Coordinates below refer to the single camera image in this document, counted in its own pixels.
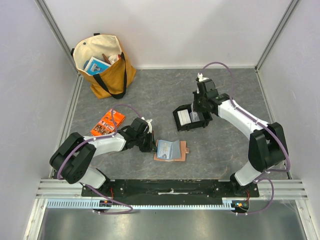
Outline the silver credit card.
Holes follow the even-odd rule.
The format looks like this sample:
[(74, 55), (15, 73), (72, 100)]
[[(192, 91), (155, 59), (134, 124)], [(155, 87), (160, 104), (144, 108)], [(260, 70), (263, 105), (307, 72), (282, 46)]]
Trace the silver credit card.
[(172, 142), (166, 140), (159, 140), (157, 144), (157, 158), (162, 160), (169, 160), (172, 153)]

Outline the brown leather card holder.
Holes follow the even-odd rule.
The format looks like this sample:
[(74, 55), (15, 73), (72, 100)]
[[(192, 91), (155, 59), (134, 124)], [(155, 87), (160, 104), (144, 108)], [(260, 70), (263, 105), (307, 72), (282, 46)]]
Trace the brown leather card holder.
[(186, 141), (156, 141), (157, 151), (153, 159), (159, 162), (184, 162), (190, 152)]

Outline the black plastic bin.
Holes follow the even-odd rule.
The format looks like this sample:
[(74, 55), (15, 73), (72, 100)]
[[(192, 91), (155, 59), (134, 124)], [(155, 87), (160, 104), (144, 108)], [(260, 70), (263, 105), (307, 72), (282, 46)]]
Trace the black plastic bin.
[(191, 122), (190, 124), (181, 126), (177, 111), (184, 110), (184, 109), (188, 109), (189, 114), (191, 112), (195, 112), (193, 111), (193, 104), (181, 105), (172, 112), (173, 118), (176, 124), (176, 128), (178, 131), (189, 131), (196, 128), (205, 128), (209, 125), (209, 122), (213, 120), (210, 112), (197, 112), (199, 115), (200, 121)]

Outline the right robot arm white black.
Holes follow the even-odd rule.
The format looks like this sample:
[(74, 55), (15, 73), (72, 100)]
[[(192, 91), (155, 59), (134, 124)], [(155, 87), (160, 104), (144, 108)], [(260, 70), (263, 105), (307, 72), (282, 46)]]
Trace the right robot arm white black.
[(193, 92), (193, 110), (211, 113), (228, 121), (249, 140), (248, 161), (230, 176), (229, 191), (242, 196), (248, 185), (265, 172), (289, 160), (283, 127), (263, 121), (238, 105), (228, 94), (219, 94), (212, 79), (198, 76), (197, 90)]

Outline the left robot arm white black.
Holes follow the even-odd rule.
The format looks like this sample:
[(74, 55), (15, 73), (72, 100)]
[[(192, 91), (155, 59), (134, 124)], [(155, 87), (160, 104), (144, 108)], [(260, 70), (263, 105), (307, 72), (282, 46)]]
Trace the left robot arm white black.
[(116, 134), (98, 137), (71, 133), (52, 155), (49, 164), (57, 171), (58, 179), (64, 179), (71, 185), (89, 185), (98, 196), (106, 196), (110, 192), (109, 179), (90, 166), (93, 158), (134, 147), (143, 153), (157, 152), (152, 121), (137, 117), (131, 125), (121, 128)]

